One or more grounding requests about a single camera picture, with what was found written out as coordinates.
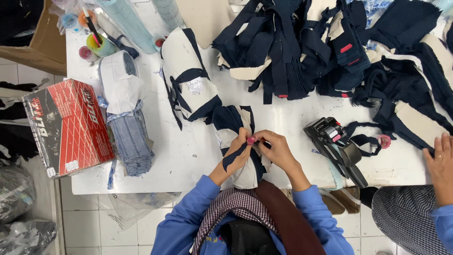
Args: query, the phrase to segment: blue sleeve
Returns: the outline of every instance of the blue sleeve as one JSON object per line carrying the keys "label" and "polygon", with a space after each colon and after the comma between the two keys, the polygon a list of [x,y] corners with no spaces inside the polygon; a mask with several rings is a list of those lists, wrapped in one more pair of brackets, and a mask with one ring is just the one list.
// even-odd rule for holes
{"label": "blue sleeve", "polygon": [[431,211],[437,236],[449,253],[453,254],[453,205]]}
{"label": "blue sleeve", "polygon": [[292,194],[297,209],[308,220],[326,254],[354,255],[354,249],[343,237],[343,229],[337,227],[337,220],[321,199],[318,186],[312,185],[307,190],[293,191]]}
{"label": "blue sleeve", "polygon": [[204,212],[220,191],[208,176],[203,175],[165,220],[159,223],[151,254],[189,254],[198,233]]}

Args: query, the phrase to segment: brown strap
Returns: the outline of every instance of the brown strap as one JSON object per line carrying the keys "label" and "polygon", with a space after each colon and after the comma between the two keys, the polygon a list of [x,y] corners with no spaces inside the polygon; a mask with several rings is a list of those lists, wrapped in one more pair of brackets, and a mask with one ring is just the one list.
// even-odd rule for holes
{"label": "brown strap", "polygon": [[255,193],[266,207],[288,255],[325,255],[307,219],[274,184],[262,180]]}

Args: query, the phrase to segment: red box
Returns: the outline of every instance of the red box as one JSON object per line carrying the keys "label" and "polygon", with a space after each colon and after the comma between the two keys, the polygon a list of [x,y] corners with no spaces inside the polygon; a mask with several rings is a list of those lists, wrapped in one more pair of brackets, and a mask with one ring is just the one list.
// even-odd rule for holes
{"label": "red box", "polygon": [[22,100],[50,179],[115,157],[92,86],[69,79]]}

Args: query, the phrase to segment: worker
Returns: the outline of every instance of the worker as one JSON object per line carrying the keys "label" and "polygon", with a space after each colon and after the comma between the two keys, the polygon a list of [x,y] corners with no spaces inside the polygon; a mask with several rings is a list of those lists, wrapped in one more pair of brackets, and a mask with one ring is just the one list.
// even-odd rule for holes
{"label": "worker", "polygon": [[[239,135],[231,142],[225,156],[238,150],[250,137],[254,141],[260,141],[258,147],[261,152],[271,162],[283,169],[288,176],[293,188],[293,201],[313,228],[310,231],[314,231],[319,240],[316,240],[316,242],[318,242],[321,252],[310,254],[354,255],[353,248],[343,236],[343,229],[337,227],[337,221],[323,203],[318,187],[310,184],[300,163],[296,161],[289,150],[284,136],[268,130],[256,132],[251,136],[247,129],[241,127]],[[272,148],[268,149],[264,142],[269,142]],[[219,194],[221,184],[237,169],[245,165],[252,144],[248,143],[244,152],[236,157],[226,171],[223,169],[222,162],[220,162],[209,176],[203,175],[196,186],[174,207],[173,211],[165,216],[165,220],[157,226],[152,255],[188,254],[192,245],[194,245],[192,253],[201,255],[230,254],[231,249],[241,249],[241,247],[234,247],[234,244],[228,244],[225,237],[222,237],[219,233],[224,224],[238,219],[238,216],[231,211],[214,226],[212,231],[210,231],[211,229],[207,231],[209,235],[203,238],[200,247],[196,247],[197,242],[194,243],[194,240],[197,238],[197,233],[202,231],[200,228],[202,222],[215,222],[220,216],[212,217],[212,212],[217,209],[213,207],[218,206],[221,209],[222,205],[211,202]],[[266,231],[273,243],[258,247],[257,250],[248,250],[249,253],[247,254],[286,254],[285,247],[278,235],[271,230],[266,229]],[[257,236],[258,234],[243,235],[241,238],[253,241]]]}
{"label": "worker", "polygon": [[434,158],[423,150],[433,185],[387,186],[361,190],[379,229],[414,255],[453,254],[453,137],[434,141]]}

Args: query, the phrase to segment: white table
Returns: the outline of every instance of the white table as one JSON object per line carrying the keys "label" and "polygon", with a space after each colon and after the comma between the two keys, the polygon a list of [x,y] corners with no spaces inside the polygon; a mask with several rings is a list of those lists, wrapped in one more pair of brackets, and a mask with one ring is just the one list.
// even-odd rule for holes
{"label": "white table", "polygon": [[[168,35],[163,22],[150,2],[135,4],[145,26],[153,34]],[[90,64],[78,56],[85,45],[86,34],[66,35],[67,75],[75,79],[99,79],[97,62]],[[235,80],[229,71],[219,71],[215,49],[200,48],[209,77],[217,85],[223,105],[250,105],[255,117],[255,130],[268,129],[286,136],[295,158],[301,163],[307,178],[319,187],[334,187],[327,158],[312,153],[315,146],[303,128],[321,117],[335,117],[343,125],[352,121],[368,122],[376,109],[353,107],[349,99],[319,96],[316,92],[302,100],[287,101],[273,97],[271,105],[263,105],[263,90],[249,93],[248,81]],[[136,59],[140,75],[146,81],[142,91],[143,113],[149,138],[154,141],[151,170],[141,177],[125,177],[120,167],[114,176],[114,189],[107,189],[110,163],[86,170],[72,177],[74,194],[139,193],[191,190],[202,174],[209,174],[222,155],[212,125],[201,120],[182,120],[180,131],[171,112],[164,81],[158,74],[160,54],[142,54]],[[360,127],[356,134],[375,135],[377,129]],[[429,182],[422,152],[401,138],[376,157],[364,157],[357,164],[370,186],[419,185]],[[273,165],[265,179],[279,188],[289,188],[284,172]],[[344,186],[353,186],[343,180]]]}

